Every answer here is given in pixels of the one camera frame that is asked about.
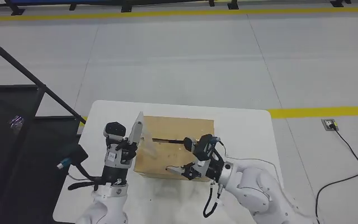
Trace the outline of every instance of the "black bracket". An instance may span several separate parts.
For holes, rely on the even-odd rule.
[[[5,0],[5,3],[12,10],[11,16],[21,16],[25,11],[23,8],[18,8],[11,0]]]
[[[351,0],[335,0],[335,1],[331,1],[331,4],[334,8],[344,7],[343,1],[345,1],[345,3],[347,3],[347,4],[352,4]]]
[[[210,5],[211,7],[214,7],[214,6],[215,6],[214,0],[209,0],[209,5]]]
[[[69,10],[70,10],[70,11],[74,11],[74,10],[76,9],[76,7],[77,7],[76,4],[71,4],[71,5],[69,6]]]
[[[121,12],[131,12],[132,11],[132,4],[128,0],[123,0],[122,10]]]
[[[237,5],[237,0],[231,0],[231,2],[228,3],[228,7],[230,10],[238,10],[239,6]]]

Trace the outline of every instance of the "black cable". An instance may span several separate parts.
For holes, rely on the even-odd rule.
[[[88,180],[91,180],[91,181],[93,181],[93,182],[98,181],[96,177],[89,175],[88,172],[83,168],[83,166],[82,166],[81,164],[76,164],[75,166],[76,166],[76,168],[78,169],[78,171],[79,171],[83,176],[85,176]]]
[[[318,224],[320,224],[319,220],[318,220],[318,214],[317,214],[317,207],[318,207],[318,197],[319,197],[319,194],[321,193],[321,191],[328,187],[328,186],[331,186],[332,184],[337,184],[337,183],[340,183],[340,182],[343,182],[343,181],[346,181],[346,180],[350,180],[350,179],[353,179],[353,178],[356,178],[358,176],[358,174],[354,175],[354,176],[351,176],[350,178],[345,178],[343,180],[339,180],[339,181],[335,181],[335,182],[332,182],[332,183],[329,183],[327,185],[325,185],[324,187],[322,187],[319,191],[318,191],[318,194],[317,194],[317,197],[315,199],[315,216],[317,217],[317,222]]]
[[[212,196],[213,196],[213,184],[210,184],[209,199],[208,199],[208,201],[206,202],[206,205],[205,205],[204,210],[203,210],[203,212],[202,212],[204,218],[208,218],[209,216],[211,216],[211,214],[214,213],[216,207],[218,206],[218,202],[215,202],[215,204],[214,204],[213,208],[211,209],[211,211],[206,214],[206,209],[207,209],[208,206],[209,206],[209,203],[210,203],[210,201],[211,201],[211,197],[212,197]]]
[[[352,154],[354,155],[354,157],[355,157],[355,158],[357,159],[357,161],[358,161],[358,157],[356,156],[356,154],[354,153],[354,151],[352,150],[352,148],[351,148],[351,146],[348,144],[348,142],[339,134],[339,132],[337,131],[336,126],[335,126],[334,124],[331,124],[331,125],[329,125],[329,127],[330,127],[330,128],[333,128],[333,130],[336,131],[336,133],[339,135],[339,137],[341,137],[341,139],[348,145],[348,148],[351,150]],[[321,223],[319,222],[319,220],[318,220],[318,211],[317,211],[317,210],[318,210],[318,197],[319,197],[319,194],[321,193],[321,191],[322,191],[324,188],[328,187],[328,186],[331,186],[331,185],[333,185],[333,184],[337,184],[337,183],[340,183],[340,182],[344,182],[344,181],[346,181],[346,180],[350,180],[350,179],[353,179],[353,178],[356,178],[356,177],[358,177],[358,174],[356,174],[356,175],[354,175],[354,176],[351,176],[350,178],[345,178],[345,179],[343,179],[343,180],[331,182],[331,183],[325,185],[324,187],[320,188],[320,190],[318,191],[317,196],[316,196],[316,198],[315,198],[315,216],[316,216],[316,218],[317,218],[318,224],[321,224]]]
[[[354,157],[356,158],[356,160],[358,160],[357,155],[354,153],[354,151],[352,150],[351,146],[348,144],[348,142],[346,142],[346,140],[339,134],[339,132],[337,131],[337,128],[335,129],[336,133],[341,137],[341,139],[348,145],[349,149],[351,150],[351,152],[353,153]]]
[[[68,190],[75,190],[77,188],[83,188],[85,186],[92,186],[95,185],[95,182],[80,182],[80,183],[74,183],[68,186]]]

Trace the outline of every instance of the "white table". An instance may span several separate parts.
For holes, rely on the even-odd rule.
[[[215,135],[222,139],[228,156],[270,161],[276,165],[282,180],[274,130],[267,111],[116,101],[93,103],[79,140],[79,144],[89,155],[82,165],[90,175],[102,174],[106,152],[103,136],[105,125],[109,122],[119,122],[127,128],[128,136],[140,111],[150,116],[214,120]],[[224,155],[220,146],[218,151]],[[255,223],[248,211],[227,192],[222,194],[222,204],[216,211],[209,218],[204,218],[202,210],[209,196],[209,183],[144,178],[133,171],[134,162],[128,171],[129,196],[124,207],[129,223]],[[272,165],[261,165],[265,165],[270,173],[276,176]],[[82,177],[73,166],[69,173],[77,178]],[[75,222],[93,201],[93,188],[68,191],[67,187],[73,183],[72,179],[66,178],[53,213],[56,221]]]

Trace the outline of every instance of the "black railing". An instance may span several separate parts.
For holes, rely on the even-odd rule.
[[[7,51],[0,47],[0,56],[2,56],[8,63],[14,66],[19,70],[24,76],[30,79],[35,85],[39,87],[42,91],[47,93],[52,97],[56,102],[68,110],[76,119],[78,119],[83,124],[86,123],[86,120],[77,114],[68,104],[65,103],[58,95],[56,95],[51,89],[49,89],[43,82],[41,82],[36,76],[34,76],[29,70],[27,70],[22,64],[20,64],[13,56],[11,56]]]

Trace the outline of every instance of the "power cord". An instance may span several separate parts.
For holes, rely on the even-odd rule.
[[[214,203],[213,208],[211,209],[211,211],[208,212],[208,213],[206,213],[206,209],[208,208],[209,203],[210,203],[210,201],[211,201],[211,197],[213,196],[213,185],[214,185],[214,184],[215,184],[215,183],[211,183],[211,184],[210,184],[209,199],[208,199],[208,201],[206,202],[206,205],[205,205],[204,210],[203,210],[203,212],[202,212],[202,215],[204,216],[204,218],[208,218],[209,216],[211,216],[211,214],[214,213],[216,207],[218,206],[218,200],[219,200],[219,198],[220,198],[221,193],[218,193],[216,202]]]
[[[356,154],[355,154],[354,151],[352,150],[352,147],[351,147],[351,146],[348,144],[348,142],[339,134],[339,132],[337,131],[337,127],[335,126],[335,124],[330,124],[330,125],[329,125],[329,128],[332,128],[333,130],[335,130],[335,132],[338,134],[338,136],[347,144],[348,148],[351,150],[352,154],[354,155],[354,157],[355,157],[355,158],[357,159],[357,161],[358,161],[358,157],[356,156]],[[354,176],[351,176],[350,178],[345,178],[345,179],[343,179],[343,180],[331,182],[331,183],[325,185],[324,187],[322,187],[322,188],[318,191],[317,196],[316,196],[316,199],[315,199],[315,216],[316,216],[316,218],[317,218],[318,224],[321,224],[321,223],[319,222],[319,220],[318,220],[318,212],[317,212],[317,210],[318,210],[318,209],[317,209],[317,208],[318,208],[318,197],[319,197],[319,194],[321,193],[321,191],[322,191],[324,188],[328,187],[328,186],[331,186],[331,185],[333,185],[333,184],[337,184],[337,183],[340,183],[340,182],[344,182],[344,181],[346,181],[346,180],[350,180],[350,179],[353,179],[353,178],[356,178],[356,177],[358,177],[358,174],[356,174],[356,175],[354,175]]]

